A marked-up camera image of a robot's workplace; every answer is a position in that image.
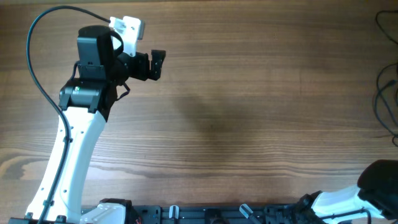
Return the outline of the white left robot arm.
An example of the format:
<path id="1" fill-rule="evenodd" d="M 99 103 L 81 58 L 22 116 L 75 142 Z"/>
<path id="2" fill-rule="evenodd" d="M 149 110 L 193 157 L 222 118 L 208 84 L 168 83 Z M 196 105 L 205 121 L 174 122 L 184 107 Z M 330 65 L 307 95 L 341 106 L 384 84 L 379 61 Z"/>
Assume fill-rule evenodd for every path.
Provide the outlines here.
<path id="1" fill-rule="evenodd" d="M 78 77 L 59 94 L 60 121 L 44 178 L 23 218 L 10 223 L 80 223 L 81 198 L 96 142 L 128 78 L 160 78 L 165 51 L 136 52 L 144 26 L 88 26 L 79 30 Z"/>

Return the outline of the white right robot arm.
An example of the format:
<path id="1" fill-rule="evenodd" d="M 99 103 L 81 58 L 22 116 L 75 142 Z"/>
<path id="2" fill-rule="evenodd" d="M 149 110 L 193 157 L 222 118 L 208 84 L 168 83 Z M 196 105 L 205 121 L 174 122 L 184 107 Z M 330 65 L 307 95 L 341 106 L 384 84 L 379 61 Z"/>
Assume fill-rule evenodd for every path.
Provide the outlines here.
<path id="1" fill-rule="evenodd" d="M 295 223 L 344 223 L 366 218 L 397 220 L 397 161 L 369 165 L 357 184 L 336 192 L 305 195 L 294 208 Z"/>

